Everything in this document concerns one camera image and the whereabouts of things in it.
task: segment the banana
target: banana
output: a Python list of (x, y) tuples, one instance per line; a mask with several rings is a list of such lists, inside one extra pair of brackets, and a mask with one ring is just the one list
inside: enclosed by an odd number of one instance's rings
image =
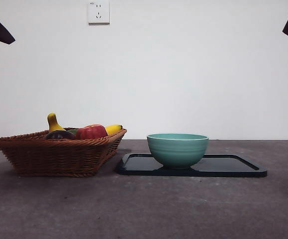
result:
[(48, 123), (49, 123), (49, 132), (55, 131), (55, 130), (65, 130), (62, 128), (57, 120), (56, 120), (56, 115), (55, 113), (50, 113), (48, 115)]
[(121, 126), (120, 124), (112, 124), (105, 127), (108, 135), (119, 132), (122, 128), (123, 126)]

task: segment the bowl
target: bowl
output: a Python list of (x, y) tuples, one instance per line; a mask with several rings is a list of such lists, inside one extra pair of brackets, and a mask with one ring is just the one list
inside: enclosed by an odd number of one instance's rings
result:
[(205, 154), (209, 138), (187, 133), (157, 133), (147, 136), (152, 156), (165, 168), (186, 169)]

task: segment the wicker basket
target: wicker basket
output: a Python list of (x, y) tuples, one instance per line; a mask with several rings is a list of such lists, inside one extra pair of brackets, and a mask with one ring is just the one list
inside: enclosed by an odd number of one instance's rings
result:
[(117, 153), (127, 130), (123, 128), (106, 137), (85, 140), (45, 140), (48, 132), (0, 137), (0, 150), (18, 176), (93, 176)]

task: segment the table surface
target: table surface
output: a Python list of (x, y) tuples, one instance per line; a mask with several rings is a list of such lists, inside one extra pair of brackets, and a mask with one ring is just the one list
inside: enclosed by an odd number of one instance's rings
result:
[(0, 152), (0, 239), (288, 239), (288, 140), (210, 140), (207, 154), (237, 154), (263, 178), (126, 176), (122, 140), (96, 176), (18, 177)]

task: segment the black tray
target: black tray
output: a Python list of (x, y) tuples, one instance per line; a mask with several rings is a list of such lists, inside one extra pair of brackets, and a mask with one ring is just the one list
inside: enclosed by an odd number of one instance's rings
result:
[(266, 177), (267, 170), (256, 163), (231, 154), (206, 154), (189, 169), (167, 169), (151, 154), (124, 155), (116, 172), (122, 175), (188, 177)]

